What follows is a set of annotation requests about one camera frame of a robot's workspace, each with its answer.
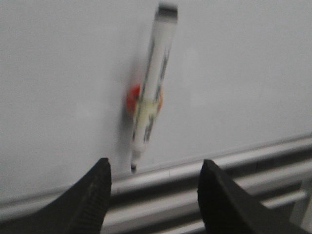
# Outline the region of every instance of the red magnet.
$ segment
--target red magnet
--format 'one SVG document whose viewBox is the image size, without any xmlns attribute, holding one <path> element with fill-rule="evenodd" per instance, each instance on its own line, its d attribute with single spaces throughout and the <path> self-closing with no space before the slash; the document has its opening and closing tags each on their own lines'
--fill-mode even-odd
<svg viewBox="0 0 312 234">
<path fill-rule="evenodd" d="M 136 84 L 134 86 L 131 87 L 131 89 L 128 91 L 127 93 L 127 98 L 126 98 L 126 110 L 127 113 L 130 116 L 134 115 L 134 112 L 136 110 L 136 104 L 137 104 L 137 100 L 139 98 L 140 95 L 140 84 Z M 158 112 L 161 109 L 162 106 L 162 101 L 163 101 L 163 94 L 162 94 L 162 90 L 160 91 L 160 100 L 159 100 L 159 104 L 158 104 Z"/>
</svg>

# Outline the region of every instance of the black plastic piece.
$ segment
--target black plastic piece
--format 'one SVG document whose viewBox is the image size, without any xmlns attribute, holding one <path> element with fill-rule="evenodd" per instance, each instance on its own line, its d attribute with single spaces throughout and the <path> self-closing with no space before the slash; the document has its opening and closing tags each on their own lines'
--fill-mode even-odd
<svg viewBox="0 0 312 234">
<path fill-rule="evenodd" d="M 212 160 L 204 160 L 200 172 L 198 203 L 209 234 L 308 234 L 264 207 Z"/>
<path fill-rule="evenodd" d="M 107 158 L 58 199 L 38 212 L 4 225 L 1 234 L 99 234 L 111 193 Z"/>
</svg>

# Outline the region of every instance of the white surface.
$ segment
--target white surface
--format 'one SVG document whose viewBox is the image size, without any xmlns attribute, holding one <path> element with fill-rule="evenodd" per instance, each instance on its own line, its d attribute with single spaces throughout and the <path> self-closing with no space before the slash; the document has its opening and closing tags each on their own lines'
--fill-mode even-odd
<svg viewBox="0 0 312 234">
<path fill-rule="evenodd" d="M 0 201 L 130 171 L 124 93 L 158 1 L 1 1 Z M 179 1 L 138 171 L 312 131 L 311 1 Z"/>
</svg>

